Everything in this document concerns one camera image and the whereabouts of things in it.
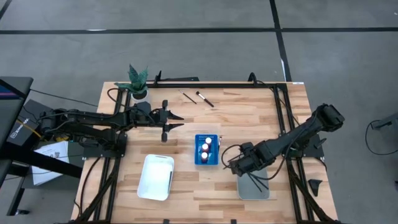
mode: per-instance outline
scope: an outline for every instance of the white paper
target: white paper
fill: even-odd
[[[40,149],[36,150],[35,152],[69,163],[67,141],[57,142],[54,144],[43,146]],[[40,185],[46,183],[62,175],[57,172],[48,172],[48,173],[45,172],[48,172],[48,170],[32,166],[34,185]]]

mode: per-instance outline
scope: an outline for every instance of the wooden plank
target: wooden plank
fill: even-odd
[[[113,83],[104,83],[98,112],[113,112],[114,102],[106,95],[106,91],[114,87]],[[311,115],[305,87],[293,83],[287,85],[294,116],[302,123]],[[127,132],[128,144],[125,157],[121,161],[112,223],[159,223],[165,218],[170,219],[171,223],[229,223],[231,219],[237,219],[238,223],[295,223],[286,166],[283,166],[275,179],[269,181],[269,200],[248,201],[238,197],[236,176],[232,175],[230,170],[223,169],[221,163],[211,167],[195,166],[193,160],[194,137],[198,133],[218,134],[223,137],[220,156],[222,151],[232,144],[248,141],[256,144],[262,140],[277,138],[279,123],[272,92],[258,88],[201,89],[201,93],[215,105],[211,108],[196,96],[196,91],[184,89],[188,96],[198,102],[197,105],[177,89],[150,89],[152,109],[161,107],[162,100],[168,100],[168,109],[184,117],[185,125],[173,129],[166,143],[160,141],[159,128],[136,128]],[[111,92],[111,95],[116,97],[116,92]],[[237,149],[231,149],[225,154],[225,159],[238,153]],[[166,201],[146,200],[137,196],[144,159],[148,154],[161,154],[174,159],[175,172],[170,195]],[[93,161],[94,159],[89,159],[85,162],[76,195],[77,202],[80,201],[81,186]],[[278,157],[273,165],[267,167],[268,175],[277,170],[280,162],[281,158]],[[329,216],[337,219],[325,168],[315,159],[305,158],[303,163],[307,179],[323,180],[315,200]],[[102,164],[103,159],[97,163],[88,179],[84,193],[84,208],[90,204],[98,191]],[[303,198],[301,193],[298,194],[305,218]],[[107,200],[108,197],[105,196],[102,218]],[[75,207],[72,218],[77,214],[78,210]]]

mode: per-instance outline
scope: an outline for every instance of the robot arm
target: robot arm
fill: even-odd
[[[323,104],[306,122],[277,139],[262,141],[255,146],[251,142],[242,144],[243,157],[230,161],[229,167],[240,177],[247,172],[261,170],[273,164],[277,156],[288,153],[291,147],[304,149],[308,140],[320,131],[332,132],[341,128],[344,120],[333,105]]]
[[[51,110],[40,115],[40,130],[44,136],[54,134],[70,134],[95,138],[101,145],[116,145],[118,140],[116,132],[128,131],[136,127],[162,128],[162,141],[167,141],[167,132],[183,124],[167,124],[167,119],[183,120],[167,111],[167,100],[162,103],[162,108],[151,110],[148,102],[135,104],[126,111],[116,114],[91,113],[78,110]],[[109,126],[99,130],[89,125]]]

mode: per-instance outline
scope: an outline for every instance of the blue box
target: blue box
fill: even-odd
[[[211,138],[209,157],[206,163],[201,162],[201,145],[206,138]],[[197,134],[195,135],[195,165],[211,166],[218,165],[218,136],[216,134]]]

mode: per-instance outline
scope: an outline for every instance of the gray floor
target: gray floor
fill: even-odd
[[[13,0],[0,29],[272,27],[268,1]],[[397,1],[278,0],[282,27],[398,26]],[[366,125],[398,112],[398,32],[292,33],[284,42],[293,81],[305,82],[312,109],[334,104],[343,128],[324,134],[328,176],[340,220],[396,223],[398,154],[375,156]],[[105,81],[127,80],[127,66],[149,66],[150,78],[284,80],[277,40],[263,34],[0,35],[0,75],[32,76],[33,88],[91,103]],[[51,107],[95,110],[36,93]],[[397,148],[393,130],[371,131],[375,151]],[[28,216],[5,217],[17,180],[0,190],[0,223],[53,223],[70,218],[77,182],[68,190],[28,190]]]

